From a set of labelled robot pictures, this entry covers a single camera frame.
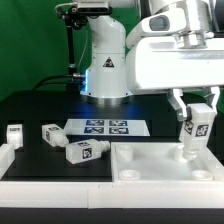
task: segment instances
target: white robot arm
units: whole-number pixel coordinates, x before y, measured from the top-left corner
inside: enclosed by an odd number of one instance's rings
[[[168,99],[184,121],[180,140],[183,156],[193,160],[205,147],[217,113],[224,76],[224,39],[212,39],[215,0],[73,1],[74,12],[105,13],[109,7],[148,5],[151,11],[128,35],[131,49],[125,61],[125,29],[109,16],[88,17],[92,29],[92,64],[82,95],[105,103],[131,94],[168,92]],[[183,91],[206,88],[208,105],[185,105]]]

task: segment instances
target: black table surface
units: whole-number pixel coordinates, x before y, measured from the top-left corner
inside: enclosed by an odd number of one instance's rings
[[[188,103],[203,103],[198,95],[185,94]],[[0,102],[0,143],[6,142],[8,124],[23,124],[24,147],[1,181],[112,181],[110,153],[101,159],[71,165],[64,148],[52,148],[41,136],[41,126],[56,123],[64,127],[67,119],[145,120],[149,137],[68,136],[70,142],[95,138],[110,142],[179,142],[181,123],[165,94],[135,96],[131,102],[117,106],[87,103],[77,94],[66,92],[16,92]],[[211,132],[208,148],[223,163],[224,117],[219,112]],[[1,223],[21,220],[32,223],[211,223],[224,221],[222,209],[0,209]]]

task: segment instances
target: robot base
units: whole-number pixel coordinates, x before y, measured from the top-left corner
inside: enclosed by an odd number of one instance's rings
[[[132,98],[133,98],[132,95],[121,97],[121,98],[97,98],[97,97],[81,94],[81,99],[83,101],[94,103],[94,104],[100,104],[100,105],[119,105],[119,104],[130,103],[132,101]]]

